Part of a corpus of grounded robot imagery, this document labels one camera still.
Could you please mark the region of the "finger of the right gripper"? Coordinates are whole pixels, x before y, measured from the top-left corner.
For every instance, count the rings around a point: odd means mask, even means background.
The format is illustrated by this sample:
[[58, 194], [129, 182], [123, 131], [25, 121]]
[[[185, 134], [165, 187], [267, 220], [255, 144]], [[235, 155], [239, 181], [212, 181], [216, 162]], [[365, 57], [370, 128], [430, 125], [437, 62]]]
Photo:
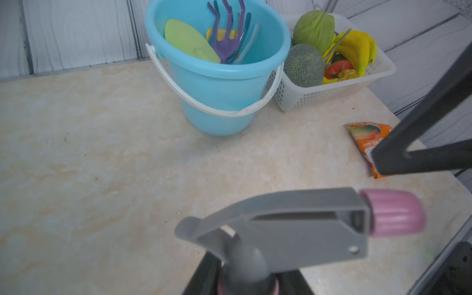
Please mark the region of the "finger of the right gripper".
[[382, 175], [461, 170], [472, 167], [472, 141], [409, 151], [408, 147], [472, 95], [469, 45], [422, 102], [371, 152]]

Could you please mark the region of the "pink spray bottle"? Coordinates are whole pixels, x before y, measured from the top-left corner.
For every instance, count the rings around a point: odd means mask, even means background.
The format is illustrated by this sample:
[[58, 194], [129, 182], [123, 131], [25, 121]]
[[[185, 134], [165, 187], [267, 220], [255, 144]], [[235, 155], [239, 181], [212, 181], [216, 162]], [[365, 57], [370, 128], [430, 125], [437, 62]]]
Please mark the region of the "pink spray bottle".
[[221, 261], [218, 295], [278, 295], [276, 274], [363, 259], [370, 237], [415, 234], [426, 213], [410, 192], [352, 188], [282, 191], [187, 217], [175, 236]]

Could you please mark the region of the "light blue fork white handle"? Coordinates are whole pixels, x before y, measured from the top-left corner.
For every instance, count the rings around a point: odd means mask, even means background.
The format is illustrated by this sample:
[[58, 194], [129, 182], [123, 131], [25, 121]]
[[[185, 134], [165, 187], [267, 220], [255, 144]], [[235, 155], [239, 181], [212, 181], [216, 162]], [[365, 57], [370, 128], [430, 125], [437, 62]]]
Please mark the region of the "light blue fork white handle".
[[245, 57], [249, 53], [250, 49], [252, 48], [253, 44], [255, 43], [258, 37], [260, 29], [261, 29], [261, 24], [260, 23], [255, 24], [254, 30], [252, 32], [252, 35], [248, 44], [244, 47], [240, 55], [234, 60], [233, 62], [234, 65], [241, 65], [243, 63]]

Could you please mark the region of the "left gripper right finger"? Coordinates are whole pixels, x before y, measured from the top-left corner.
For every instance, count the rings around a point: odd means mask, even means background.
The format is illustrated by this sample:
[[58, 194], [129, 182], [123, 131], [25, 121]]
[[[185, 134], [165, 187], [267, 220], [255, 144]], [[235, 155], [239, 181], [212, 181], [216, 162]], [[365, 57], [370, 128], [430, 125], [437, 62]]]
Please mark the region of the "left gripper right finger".
[[279, 295], [314, 295], [300, 270], [276, 274], [279, 281]]

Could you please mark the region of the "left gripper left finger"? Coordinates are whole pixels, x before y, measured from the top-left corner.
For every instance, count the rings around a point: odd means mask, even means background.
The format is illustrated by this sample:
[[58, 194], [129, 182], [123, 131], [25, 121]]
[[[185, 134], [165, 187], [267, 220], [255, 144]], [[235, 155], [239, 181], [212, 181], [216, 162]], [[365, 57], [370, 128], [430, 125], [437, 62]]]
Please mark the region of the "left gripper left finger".
[[221, 261], [206, 252], [182, 295], [217, 295]]

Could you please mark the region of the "purple rake pink handle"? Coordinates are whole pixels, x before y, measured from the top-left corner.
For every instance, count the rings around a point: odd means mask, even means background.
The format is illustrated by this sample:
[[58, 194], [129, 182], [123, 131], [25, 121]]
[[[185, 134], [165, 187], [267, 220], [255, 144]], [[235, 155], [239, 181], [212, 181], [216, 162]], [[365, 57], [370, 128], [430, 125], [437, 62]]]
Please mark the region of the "purple rake pink handle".
[[219, 26], [219, 22], [221, 18], [220, 10], [218, 8], [218, 2], [213, 1], [213, 4], [211, 4], [210, 2], [207, 2], [208, 8], [212, 12], [212, 14], [215, 16], [215, 22], [213, 24], [213, 33], [210, 38], [211, 40], [210, 45], [219, 56], [221, 64], [228, 64], [228, 63], [232, 63], [236, 59], [238, 50], [240, 49], [240, 45], [242, 44], [242, 39], [245, 35], [243, 32], [243, 25], [245, 21], [246, 7], [245, 7], [244, 1], [239, 0], [241, 11], [240, 11], [240, 18], [238, 21], [238, 28], [237, 28], [238, 34], [234, 39], [230, 39], [229, 34], [232, 31], [232, 26], [234, 23], [233, 11], [232, 11], [232, 7], [229, 5], [229, 3], [226, 0], [223, 0], [222, 2], [228, 13], [226, 35], [222, 41], [217, 40], [217, 35], [218, 35], [218, 30], [219, 30], [218, 26]]

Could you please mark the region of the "green trowel wooden handle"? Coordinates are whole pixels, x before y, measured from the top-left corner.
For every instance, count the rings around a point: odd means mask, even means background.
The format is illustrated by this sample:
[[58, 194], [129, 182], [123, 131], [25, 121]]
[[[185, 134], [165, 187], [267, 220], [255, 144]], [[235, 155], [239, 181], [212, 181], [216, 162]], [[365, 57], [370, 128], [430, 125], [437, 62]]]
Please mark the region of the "green trowel wooden handle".
[[165, 40], [176, 49], [197, 59], [221, 63], [215, 50], [192, 26], [176, 19], [168, 19], [165, 24]]

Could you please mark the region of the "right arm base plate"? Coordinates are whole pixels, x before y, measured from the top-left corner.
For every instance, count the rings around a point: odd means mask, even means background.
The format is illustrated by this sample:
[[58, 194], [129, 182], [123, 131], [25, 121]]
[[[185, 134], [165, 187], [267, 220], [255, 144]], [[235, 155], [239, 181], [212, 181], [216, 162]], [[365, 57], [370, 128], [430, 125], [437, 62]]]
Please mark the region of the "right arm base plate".
[[472, 245], [460, 242], [422, 295], [470, 295], [472, 293]]

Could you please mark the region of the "yellow toy shovel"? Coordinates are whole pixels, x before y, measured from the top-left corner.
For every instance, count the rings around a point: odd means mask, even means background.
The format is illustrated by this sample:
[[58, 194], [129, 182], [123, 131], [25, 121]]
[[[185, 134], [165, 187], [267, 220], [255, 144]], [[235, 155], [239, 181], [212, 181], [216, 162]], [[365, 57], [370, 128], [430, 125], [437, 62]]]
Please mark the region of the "yellow toy shovel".
[[[213, 33], [213, 28], [209, 28], [207, 31], [206, 31], [206, 40], [211, 44], [211, 36], [212, 36], [212, 33]], [[231, 33], [229, 34], [229, 38], [230, 39], [234, 39], [238, 34], [238, 31], [237, 30], [232, 30]], [[219, 29], [218, 30], [218, 35], [217, 35], [217, 40], [218, 41], [222, 41], [224, 39], [226, 35], [226, 30], [225, 29]]]

